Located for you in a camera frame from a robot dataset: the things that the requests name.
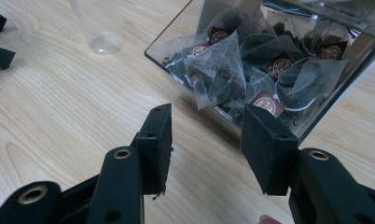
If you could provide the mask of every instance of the wooden table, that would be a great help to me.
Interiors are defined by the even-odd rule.
[[[38,180],[68,189],[127,146],[149,110],[173,105],[174,153],[164,197],[145,196],[146,223],[291,223],[287,197],[263,196],[237,142],[197,113],[180,86],[144,56],[188,0],[122,0],[125,46],[87,48],[68,1],[0,0],[0,47],[16,51],[0,71],[0,205]],[[375,189],[375,66],[303,142],[333,153]]]

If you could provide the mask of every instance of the tea bag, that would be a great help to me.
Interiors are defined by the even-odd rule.
[[[209,34],[213,27],[235,31],[243,22],[263,17],[260,6],[261,1],[247,1],[235,8],[225,8],[211,20],[204,32]]]
[[[199,109],[245,95],[246,84],[236,32],[201,54],[187,57],[185,66]]]
[[[313,30],[317,22],[317,20],[305,16],[287,14],[279,11],[269,11],[267,21],[278,36],[289,35],[295,44]]]
[[[251,67],[251,69],[246,69],[244,71],[248,72],[248,74],[245,74],[246,76],[250,76],[249,83],[246,84],[246,95],[244,100],[246,104],[250,104],[261,91],[265,91],[269,95],[275,94],[274,82],[267,73],[264,73],[255,67]]]
[[[298,47],[296,47],[288,35],[265,36],[260,35],[257,39],[246,39],[240,46],[243,63],[249,63],[256,69],[265,72],[264,66],[274,58],[285,53],[293,61],[297,62],[304,58]]]
[[[347,58],[349,51],[347,28],[333,21],[319,21],[315,28],[301,39],[299,46],[309,56],[338,60]]]
[[[304,122],[334,90],[347,63],[311,58],[279,74],[276,94],[295,125]]]
[[[234,97],[223,103],[223,110],[228,113],[236,122],[243,115],[244,98]]]
[[[180,82],[187,84],[184,60],[189,56],[188,48],[206,40],[207,34],[180,36],[157,48],[152,55],[162,59],[162,66]]]
[[[264,17],[254,18],[250,21],[243,21],[237,28],[240,43],[243,43],[246,38],[251,35],[273,35],[276,36],[272,26],[264,19]]]

